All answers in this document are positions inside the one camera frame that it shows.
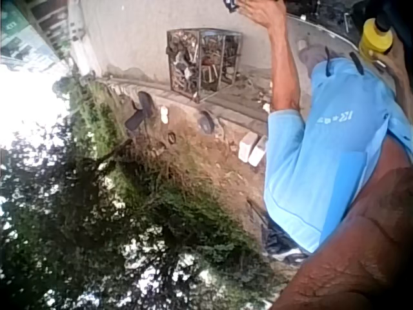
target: green foliage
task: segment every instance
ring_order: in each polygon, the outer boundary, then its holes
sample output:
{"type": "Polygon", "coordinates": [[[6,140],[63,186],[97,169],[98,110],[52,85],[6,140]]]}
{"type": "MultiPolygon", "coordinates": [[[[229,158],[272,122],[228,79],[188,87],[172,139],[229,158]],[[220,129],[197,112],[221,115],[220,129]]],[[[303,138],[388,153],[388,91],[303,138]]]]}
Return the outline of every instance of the green foliage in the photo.
{"type": "Polygon", "coordinates": [[[56,309],[259,309],[277,280],[207,187],[184,187],[144,147],[117,146],[101,85],[70,93],[71,116],[44,143],[16,136],[2,151],[10,304],[42,309],[52,292],[56,309]]]}

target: skin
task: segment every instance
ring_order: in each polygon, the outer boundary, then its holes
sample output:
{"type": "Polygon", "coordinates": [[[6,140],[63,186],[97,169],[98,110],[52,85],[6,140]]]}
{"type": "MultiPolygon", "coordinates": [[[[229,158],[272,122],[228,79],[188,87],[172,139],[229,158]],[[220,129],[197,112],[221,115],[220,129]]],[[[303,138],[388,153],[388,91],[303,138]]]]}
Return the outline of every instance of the skin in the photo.
{"type": "MultiPolygon", "coordinates": [[[[299,81],[287,40],[284,2],[239,0],[239,5],[241,14],[268,30],[273,84],[277,85],[274,110],[299,110],[299,81]]],[[[397,44],[387,56],[374,56],[393,75],[397,101],[409,115],[412,95],[403,49],[397,44]]],[[[406,298],[408,294],[394,298],[392,288],[413,259],[412,202],[413,168],[401,144],[388,135],[378,165],[350,212],[303,264],[273,309],[375,309],[389,300],[395,305],[406,298]]]]}

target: sky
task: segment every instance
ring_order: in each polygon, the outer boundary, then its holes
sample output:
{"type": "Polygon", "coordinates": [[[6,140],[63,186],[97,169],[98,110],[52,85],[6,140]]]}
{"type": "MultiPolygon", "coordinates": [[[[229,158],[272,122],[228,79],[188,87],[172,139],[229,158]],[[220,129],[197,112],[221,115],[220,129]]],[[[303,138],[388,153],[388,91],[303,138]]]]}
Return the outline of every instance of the sky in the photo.
{"type": "Polygon", "coordinates": [[[13,133],[36,140],[30,134],[36,127],[51,127],[59,114],[67,115],[66,103],[52,91],[59,76],[14,72],[0,65],[0,145],[10,146],[13,133]]]}

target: blue t-shirt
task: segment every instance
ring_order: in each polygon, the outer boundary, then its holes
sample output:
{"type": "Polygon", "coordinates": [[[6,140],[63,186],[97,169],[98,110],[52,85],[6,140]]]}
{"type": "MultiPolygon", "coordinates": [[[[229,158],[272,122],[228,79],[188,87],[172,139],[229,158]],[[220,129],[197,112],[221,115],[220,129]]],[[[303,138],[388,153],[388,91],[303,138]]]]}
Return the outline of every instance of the blue t-shirt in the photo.
{"type": "Polygon", "coordinates": [[[371,177],[390,131],[412,158],[413,127],[393,91],[373,73],[362,76],[350,60],[318,64],[312,108],[268,118],[264,199],[271,218],[313,253],[340,223],[371,177]]]}

